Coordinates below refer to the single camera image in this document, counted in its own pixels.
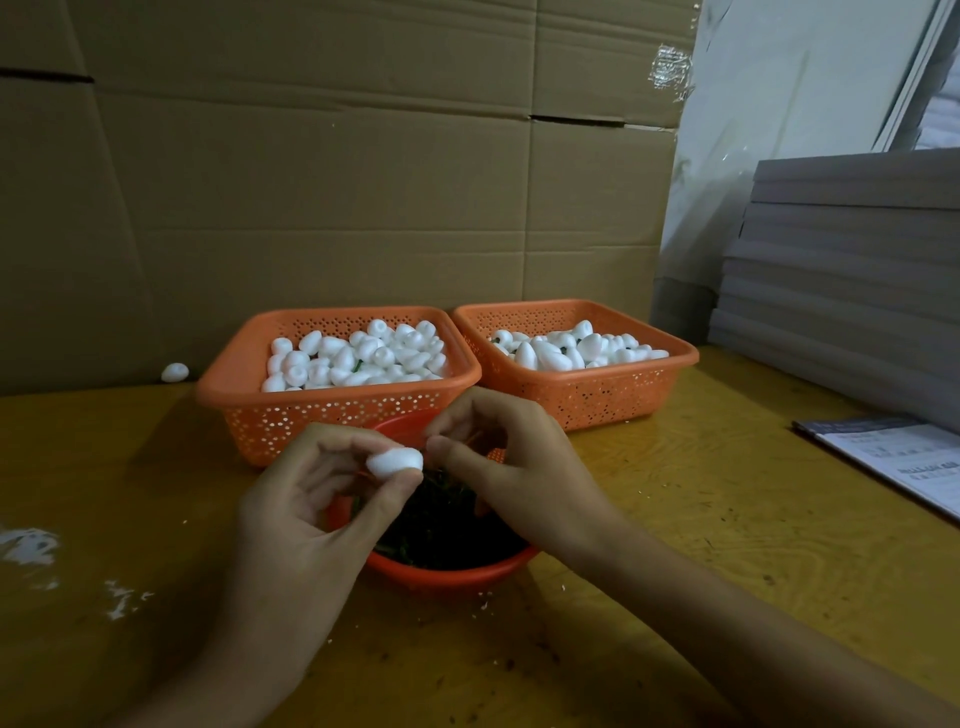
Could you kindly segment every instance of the red bowl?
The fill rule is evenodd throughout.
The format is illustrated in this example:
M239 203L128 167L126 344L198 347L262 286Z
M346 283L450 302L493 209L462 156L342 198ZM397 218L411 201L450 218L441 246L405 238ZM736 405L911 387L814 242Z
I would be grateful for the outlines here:
M423 429L440 412L438 410L419 410L405 415L397 415L385 420L372 429L382 432L391 440L404 447L423 449ZM327 523L331 528L340 528L350 520L353 499L337 497L326 510ZM540 553L534 546L524 548L520 553L489 566L461 571L433 571L408 567L396 561L372 552L367 557L367 565L389 579L413 589L429 592L482 592L491 584L506 578Z

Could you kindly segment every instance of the booklet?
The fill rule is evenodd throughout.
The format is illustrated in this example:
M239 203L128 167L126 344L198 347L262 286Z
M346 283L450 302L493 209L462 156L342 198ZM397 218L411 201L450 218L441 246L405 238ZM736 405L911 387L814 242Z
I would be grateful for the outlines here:
M960 521L960 435L908 415L793 426Z

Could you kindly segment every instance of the hand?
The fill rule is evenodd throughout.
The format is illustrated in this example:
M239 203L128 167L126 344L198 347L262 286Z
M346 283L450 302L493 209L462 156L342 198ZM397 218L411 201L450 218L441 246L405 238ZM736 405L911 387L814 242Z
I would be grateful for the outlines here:
M396 447L371 430L311 425L243 499L236 562L208 651L255 666L256 681L277 693L274 705L300 682L373 546L422 481L416 470L379 487L357 477L368 455ZM324 533L317 514L343 494L369 502L350 524Z
M424 434L432 464L467 483L520 536L570 566L611 523L622 521L564 431L535 402L474 387ZM504 465L485 457L504 441ZM482 443L484 452L465 442Z

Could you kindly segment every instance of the perforated basket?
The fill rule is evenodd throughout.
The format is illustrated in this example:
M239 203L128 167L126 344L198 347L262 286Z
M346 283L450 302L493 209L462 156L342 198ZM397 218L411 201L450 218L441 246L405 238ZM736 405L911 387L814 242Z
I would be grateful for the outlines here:
M431 381L335 387L299 392L260 392L267 376L270 343L278 336L298 342L319 329L348 338L371 319L391 327L429 321L445 343L446 376ZM363 427L421 409L443 409L480 378L480 365L450 317L428 306L298 308L254 316L234 335L197 385L200 404L224 413L240 453L253 465L273 462L309 423Z
M670 357L574 372L534 372L515 364L487 340L502 328L534 336L568 330L584 319L597 333L630 333L641 344L667 350ZM682 339L591 301L464 305L453 312L453 321L480 361L485 386L539 402L566 431L656 412L680 369L700 358Z

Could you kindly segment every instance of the yellow table surface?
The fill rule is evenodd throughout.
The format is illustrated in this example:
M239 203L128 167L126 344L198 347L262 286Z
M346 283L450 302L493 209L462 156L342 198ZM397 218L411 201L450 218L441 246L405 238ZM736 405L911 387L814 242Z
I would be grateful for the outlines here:
M706 348L659 413L571 440L668 544L960 702L960 530L788 428L862 411ZM190 385L7 398L0 432L0 524L58 544L0 561L0 724L89 725L196 654L256 472ZM545 555L459 601L364 572L331 638L268 725L739 724Z

